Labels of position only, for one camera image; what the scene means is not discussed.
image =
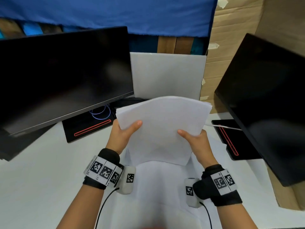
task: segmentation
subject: tape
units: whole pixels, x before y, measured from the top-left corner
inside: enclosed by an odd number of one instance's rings
[[[217,5],[222,9],[226,7],[227,4],[228,4],[228,0],[217,0]]]
[[[200,100],[207,100],[209,96],[201,96]]]
[[[217,49],[219,45],[217,43],[209,43],[208,50]]]

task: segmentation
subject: left hand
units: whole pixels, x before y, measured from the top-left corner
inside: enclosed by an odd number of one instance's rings
[[[123,149],[125,149],[127,146],[131,135],[137,131],[142,126],[142,124],[142,121],[136,121],[129,128],[121,130],[119,122],[117,119],[115,119],[113,121],[112,130],[106,148],[121,154]]]

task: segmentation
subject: forearm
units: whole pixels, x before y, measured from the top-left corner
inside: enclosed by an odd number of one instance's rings
[[[104,190],[82,185],[56,229],[92,229]]]
[[[217,207],[223,229],[257,229],[242,204]]]

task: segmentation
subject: black cable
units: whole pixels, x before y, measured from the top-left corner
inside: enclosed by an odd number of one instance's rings
[[[102,209],[103,209],[103,206],[105,205],[105,202],[107,201],[107,199],[109,198],[109,196],[110,196],[113,192],[117,191],[118,189],[119,189],[119,188],[115,188],[115,189],[107,196],[107,198],[105,199],[105,201],[104,201],[104,203],[103,203],[101,209],[99,210],[99,214],[98,214],[98,217],[97,217],[97,220],[96,220],[96,224],[95,224],[95,229],[97,228],[98,219],[99,219],[99,216],[101,215],[101,211],[102,211]]]
[[[212,229],[212,222],[211,222],[211,218],[210,218],[210,214],[208,212],[208,209],[206,208],[206,206],[202,203],[202,202],[199,202],[201,205],[204,206],[204,208],[206,209],[207,213],[208,213],[208,216],[209,216],[209,220],[210,220],[210,225],[211,225],[211,229]]]

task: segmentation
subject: black monitor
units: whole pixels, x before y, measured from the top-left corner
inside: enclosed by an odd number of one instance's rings
[[[132,95],[127,27],[0,41],[0,127],[18,136]]]
[[[304,65],[246,34],[215,91],[284,186],[305,180]]]

